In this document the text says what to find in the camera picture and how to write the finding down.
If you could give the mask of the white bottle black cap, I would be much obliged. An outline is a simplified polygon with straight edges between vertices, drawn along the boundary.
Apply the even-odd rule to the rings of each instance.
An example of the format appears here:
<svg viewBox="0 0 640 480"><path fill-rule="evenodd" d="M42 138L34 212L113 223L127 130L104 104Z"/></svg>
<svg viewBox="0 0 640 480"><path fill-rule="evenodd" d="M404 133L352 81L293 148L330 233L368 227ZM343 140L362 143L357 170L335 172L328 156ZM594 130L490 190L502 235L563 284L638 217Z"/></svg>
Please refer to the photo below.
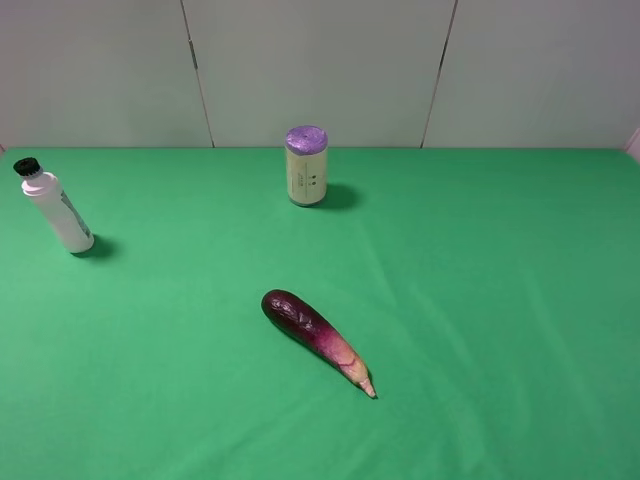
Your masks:
<svg viewBox="0 0 640 480"><path fill-rule="evenodd" d="M22 179L23 194L39 209L54 233L71 254L89 251L94 235L69 199L59 179L45 171L34 157L14 163Z"/></svg>

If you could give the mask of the purple eggplant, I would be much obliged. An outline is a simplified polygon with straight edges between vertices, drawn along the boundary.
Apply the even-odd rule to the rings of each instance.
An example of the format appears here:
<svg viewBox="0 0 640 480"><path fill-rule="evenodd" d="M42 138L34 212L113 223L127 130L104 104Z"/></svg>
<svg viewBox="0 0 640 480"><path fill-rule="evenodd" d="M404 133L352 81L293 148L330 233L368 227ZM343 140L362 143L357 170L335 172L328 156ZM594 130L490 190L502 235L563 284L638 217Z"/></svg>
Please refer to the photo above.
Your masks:
<svg viewBox="0 0 640 480"><path fill-rule="evenodd" d="M291 292L275 289L263 296L261 308L284 334L321 357L369 398L377 398L369 370L360 355L308 303Z"/></svg>

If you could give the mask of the purple garbage bag roll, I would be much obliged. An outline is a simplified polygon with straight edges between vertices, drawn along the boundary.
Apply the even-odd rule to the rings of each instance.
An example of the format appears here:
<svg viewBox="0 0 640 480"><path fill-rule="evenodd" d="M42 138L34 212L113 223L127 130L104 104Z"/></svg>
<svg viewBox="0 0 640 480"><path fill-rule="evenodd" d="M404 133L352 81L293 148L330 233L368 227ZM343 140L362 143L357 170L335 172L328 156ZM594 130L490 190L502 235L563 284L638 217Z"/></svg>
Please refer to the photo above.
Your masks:
<svg viewBox="0 0 640 480"><path fill-rule="evenodd" d="M302 125L285 137L287 191L298 206L319 204L326 196L328 135L325 130Z"/></svg>

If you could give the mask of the green tablecloth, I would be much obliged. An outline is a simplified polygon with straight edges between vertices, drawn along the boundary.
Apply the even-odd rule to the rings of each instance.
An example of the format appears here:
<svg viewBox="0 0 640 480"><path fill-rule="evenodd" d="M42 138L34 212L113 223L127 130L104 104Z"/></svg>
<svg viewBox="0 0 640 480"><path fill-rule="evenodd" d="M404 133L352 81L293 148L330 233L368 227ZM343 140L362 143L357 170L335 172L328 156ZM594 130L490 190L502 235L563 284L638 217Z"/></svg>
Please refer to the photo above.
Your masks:
<svg viewBox="0 0 640 480"><path fill-rule="evenodd" d="M5 479L635 479L612 150L1 158Z"/></svg>

